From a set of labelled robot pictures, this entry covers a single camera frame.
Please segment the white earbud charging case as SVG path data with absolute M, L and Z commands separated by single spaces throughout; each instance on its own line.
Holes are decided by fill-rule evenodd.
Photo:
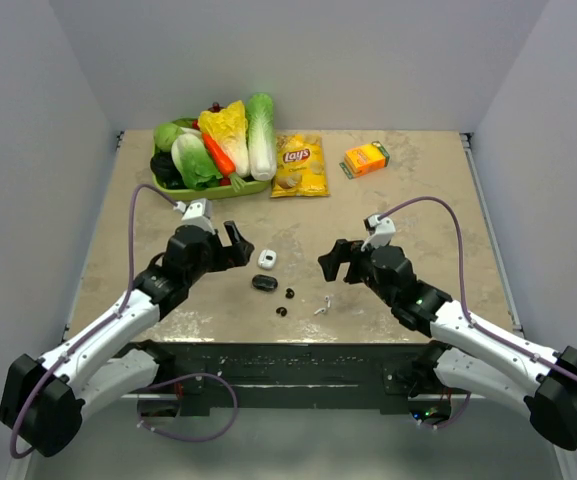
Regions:
M 272 270 L 277 262 L 277 253 L 271 249 L 264 249 L 258 257 L 257 265 L 263 270 Z

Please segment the black earbud charging case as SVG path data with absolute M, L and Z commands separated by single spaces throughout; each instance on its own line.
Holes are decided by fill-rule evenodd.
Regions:
M 251 280 L 251 285 L 254 289 L 263 292 L 273 292 L 278 287 L 278 280 L 275 277 L 257 274 Z

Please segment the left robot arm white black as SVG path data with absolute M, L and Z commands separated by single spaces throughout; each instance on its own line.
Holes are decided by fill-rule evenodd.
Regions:
M 63 450 L 84 422 L 132 391 L 168 390 L 175 368 L 147 350 L 121 350 L 183 303 L 205 274 L 242 267 L 254 251 L 232 221 L 225 246 L 214 230 L 182 225 L 166 250 L 129 285 L 118 301 L 72 339 L 34 359 L 9 367 L 0 421 L 11 428 L 10 453 L 22 458 L 23 439 L 45 457 Z

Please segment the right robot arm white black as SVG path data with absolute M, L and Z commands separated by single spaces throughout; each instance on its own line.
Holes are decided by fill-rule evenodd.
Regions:
M 348 284 L 366 285 L 409 330 L 447 345 L 413 369 L 427 393 L 442 386 L 513 404 L 552 444 L 577 449 L 577 349 L 561 351 L 515 336 L 466 311 L 446 292 L 420 280 L 403 250 L 338 240 L 319 257 L 326 281 L 348 266 Z

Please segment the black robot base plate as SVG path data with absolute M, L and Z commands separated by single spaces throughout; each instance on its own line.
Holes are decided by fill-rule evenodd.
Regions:
M 163 407 L 146 414 L 206 416 L 217 408 L 375 410 L 447 418 L 461 390 L 433 368 L 445 346 L 340 343 L 131 342 L 120 350 L 150 354 Z

